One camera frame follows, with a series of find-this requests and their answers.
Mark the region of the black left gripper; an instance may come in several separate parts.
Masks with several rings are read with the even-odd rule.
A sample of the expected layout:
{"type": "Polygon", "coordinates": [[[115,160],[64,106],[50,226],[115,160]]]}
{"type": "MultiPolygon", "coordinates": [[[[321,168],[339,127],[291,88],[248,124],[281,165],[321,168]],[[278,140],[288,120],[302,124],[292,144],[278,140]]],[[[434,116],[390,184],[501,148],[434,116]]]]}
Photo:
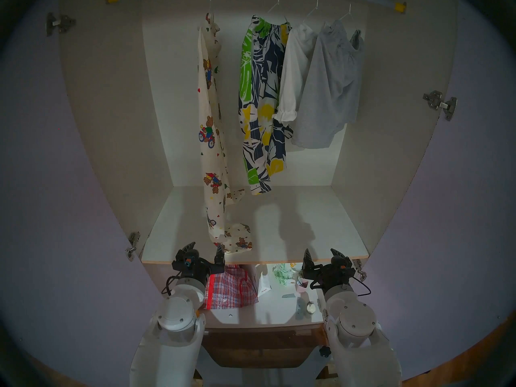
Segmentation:
{"type": "Polygon", "coordinates": [[[189,278],[207,283],[210,275],[222,274],[225,271],[224,245],[218,245],[214,263],[197,257],[195,242],[191,242],[177,252],[176,260],[172,262],[172,268],[179,272],[179,279],[189,278]]]}

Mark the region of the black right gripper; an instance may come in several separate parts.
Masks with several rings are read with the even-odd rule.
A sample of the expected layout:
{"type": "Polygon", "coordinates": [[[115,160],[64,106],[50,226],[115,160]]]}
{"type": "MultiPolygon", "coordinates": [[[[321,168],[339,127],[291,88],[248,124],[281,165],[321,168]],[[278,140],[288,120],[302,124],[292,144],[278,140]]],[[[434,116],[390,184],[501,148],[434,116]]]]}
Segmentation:
{"type": "MultiPolygon", "coordinates": [[[[333,256],[344,258],[338,250],[330,249],[333,256]]],[[[344,265],[316,265],[314,264],[308,248],[305,249],[302,264],[302,278],[310,280],[310,289],[331,289],[335,286],[348,285],[349,280],[355,276],[353,267],[344,265]]]]}

